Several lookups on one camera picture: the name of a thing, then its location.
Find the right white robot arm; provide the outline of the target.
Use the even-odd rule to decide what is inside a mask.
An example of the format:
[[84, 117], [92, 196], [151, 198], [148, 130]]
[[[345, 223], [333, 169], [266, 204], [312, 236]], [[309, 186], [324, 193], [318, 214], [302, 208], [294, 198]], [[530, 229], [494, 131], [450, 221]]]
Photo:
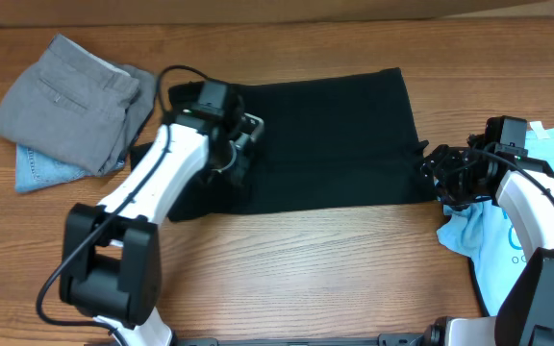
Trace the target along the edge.
[[443, 202], [490, 199], [511, 220], [526, 266], [494, 317], [445, 317], [425, 333], [427, 345], [554, 345], [554, 172], [526, 150], [441, 145], [421, 167]]

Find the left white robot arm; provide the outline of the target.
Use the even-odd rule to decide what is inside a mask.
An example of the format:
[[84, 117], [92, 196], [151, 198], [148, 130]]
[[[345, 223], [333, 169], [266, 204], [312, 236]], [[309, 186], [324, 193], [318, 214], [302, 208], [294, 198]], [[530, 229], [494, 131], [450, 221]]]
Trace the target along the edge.
[[127, 179], [97, 206], [75, 205], [65, 221], [60, 298], [105, 328], [117, 345], [174, 345], [157, 310], [162, 288], [159, 230], [189, 182], [203, 171], [238, 183], [264, 122], [185, 110], [160, 126]]

